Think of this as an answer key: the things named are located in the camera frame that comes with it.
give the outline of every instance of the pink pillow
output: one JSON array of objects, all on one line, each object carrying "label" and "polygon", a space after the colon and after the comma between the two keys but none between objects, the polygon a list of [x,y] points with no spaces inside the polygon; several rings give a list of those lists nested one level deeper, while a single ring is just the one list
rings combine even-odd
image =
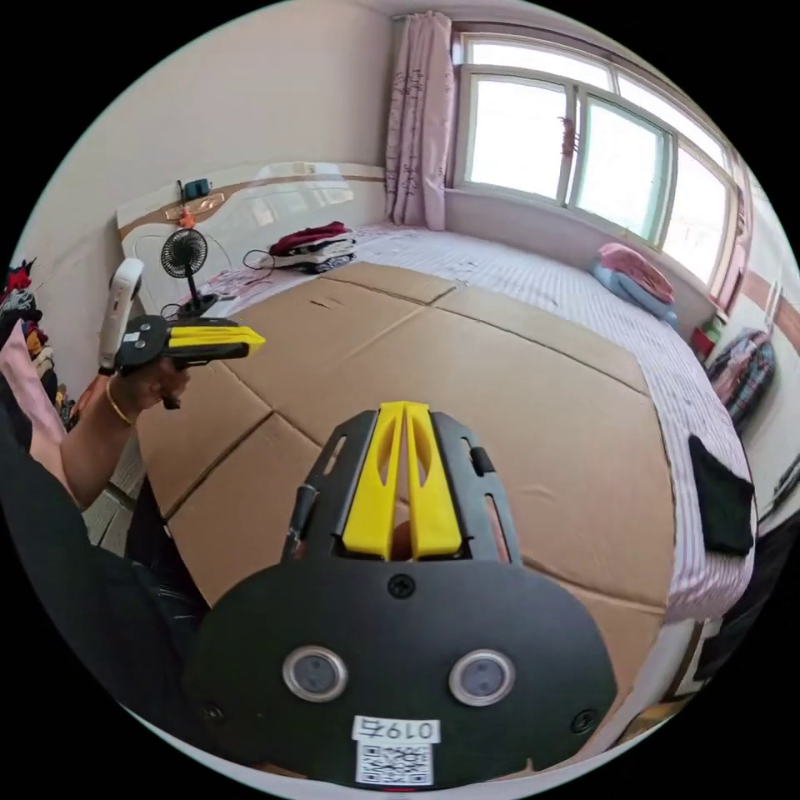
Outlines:
[{"label": "pink pillow", "polygon": [[672,284],[643,255],[616,242],[604,244],[598,252],[602,267],[627,275],[662,303],[673,304]]}]

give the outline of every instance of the gold bracelet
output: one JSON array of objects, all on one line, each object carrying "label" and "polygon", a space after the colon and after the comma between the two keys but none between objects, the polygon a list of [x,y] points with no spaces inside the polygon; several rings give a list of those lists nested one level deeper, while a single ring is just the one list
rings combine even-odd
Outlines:
[{"label": "gold bracelet", "polygon": [[111,379],[109,378],[106,381],[105,387],[106,399],[108,400],[108,404],[111,408],[114,409],[114,412],[117,416],[129,427],[133,427],[133,423],[123,414],[123,410],[114,402],[114,398],[111,396]]}]

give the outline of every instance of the black fan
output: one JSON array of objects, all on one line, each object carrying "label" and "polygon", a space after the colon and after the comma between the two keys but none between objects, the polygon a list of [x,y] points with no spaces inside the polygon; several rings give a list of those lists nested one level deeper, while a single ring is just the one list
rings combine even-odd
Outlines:
[{"label": "black fan", "polygon": [[177,310],[181,319],[201,317],[217,300],[216,294],[198,294],[194,284],[196,273],[206,262],[208,242],[193,227],[182,227],[164,243],[161,251],[161,266],[171,278],[186,278],[192,299]]}]

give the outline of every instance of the window frame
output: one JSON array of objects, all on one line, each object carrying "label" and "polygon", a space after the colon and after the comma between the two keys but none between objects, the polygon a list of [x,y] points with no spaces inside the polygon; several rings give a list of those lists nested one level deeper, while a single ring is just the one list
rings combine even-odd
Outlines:
[{"label": "window frame", "polygon": [[505,198],[533,199],[543,203],[563,205],[567,194],[571,164],[571,158],[563,154],[561,156],[561,172],[555,198],[546,197],[535,192],[524,192],[521,189],[497,186],[493,183],[467,180],[474,155],[475,127],[478,118],[478,104],[474,101],[477,95],[478,83],[482,79],[497,79],[502,83],[521,83],[527,86],[561,87],[564,90],[565,97],[564,114],[567,118],[574,118],[574,113],[572,117],[569,117],[569,115],[575,107],[575,87],[570,84],[568,78],[554,76],[549,72],[534,72],[533,70],[515,67],[467,67],[467,65],[464,65],[459,80],[459,114],[456,126],[456,158],[452,187],[471,192],[477,191],[481,194],[500,195]]},{"label": "window frame", "polygon": [[[462,63],[458,67],[458,115],[455,126],[455,147],[452,171],[452,188],[471,194],[514,200],[532,204],[543,203],[550,208],[561,208],[575,218],[592,224],[595,228],[600,228],[605,233],[628,240],[640,246],[653,250],[662,256],[670,265],[678,268],[679,271],[692,276],[695,283],[703,284],[707,292],[719,283],[719,273],[721,269],[727,268],[728,261],[733,253],[733,244],[736,236],[736,224],[738,214],[737,186],[731,174],[733,171],[733,154],[727,140],[712,130],[697,114],[691,109],[686,108],[676,102],[666,92],[662,91],[652,82],[646,80],[638,73],[617,65],[611,60],[603,59],[599,56],[580,51],[576,47],[569,47],[561,44],[554,44],[547,40],[527,37],[517,34],[501,33],[475,33],[463,32],[459,34],[461,52],[463,55]],[[612,90],[601,89],[593,84],[580,82],[570,77],[557,75],[550,72],[526,69],[525,67],[500,67],[488,64],[472,63],[472,46],[475,43],[494,43],[494,44],[513,44],[519,47],[528,47],[549,53],[567,56],[577,61],[591,64],[594,67],[603,68],[609,75],[609,82]],[[705,153],[691,139],[680,133],[668,122],[651,114],[646,109],[637,106],[623,98],[619,92],[618,76],[623,76],[642,88],[659,96],[662,100],[673,105],[676,110],[689,118],[694,124],[698,125],[709,137],[717,142],[722,149],[725,165],[720,166],[714,158]],[[576,127],[576,148],[573,154],[562,155],[561,177],[558,184],[557,197],[555,199],[523,192],[518,189],[508,189],[505,187],[494,186],[492,184],[477,183],[467,180],[467,169],[471,163],[473,152],[475,124],[477,120],[477,104],[474,102],[477,91],[478,81],[481,77],[487,78],[511,78],[521,83],[545,83],[550,86],[561,86],[566,94],[566,119],[573,124],[576,122],[578,103],[581,103],[580,126]],[[647,126],[656,128],[662,132],[662,170],[659,176],[659,193],[657,195],[657,207],[652,215],[652,225],[648,231],[648,237],[641,237],[635,232],[628,231],[626,228],[600,217],[597,214],[585,211],[577,206],[578,191],[583,181],[585,152],[582,143],[586,142],[588,126],[588,104],[592,98],[596,98],[600,103],[606,103],[614,108],[615,111],[622,112],[641,119]],[[725,188],[725,219],[727,225],[722,232],[720,242],[717,247],[717,259],[712,267],[712,271],[707,281],[703,281],[694,274],[688,267],[684,267],[663,249],[666,242],[667,232],[675,203],[675,191],[678,181],[678,152],[684,149],[689,155],[695,158],[703,167],[709,170],[712,175],[719,180]],[[573,159],[575,160],[574,180],[569,186],[569,179],[573,169]]]}]

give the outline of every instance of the printed number label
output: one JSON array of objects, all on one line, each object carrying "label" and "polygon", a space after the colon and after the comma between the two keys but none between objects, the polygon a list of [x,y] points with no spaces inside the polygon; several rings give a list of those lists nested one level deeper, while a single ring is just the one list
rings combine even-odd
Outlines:
[{"label": "printed number label", "polygon": [[439,721],[359,715],[352,721],[352,738],[370,744],[439,744]]}]

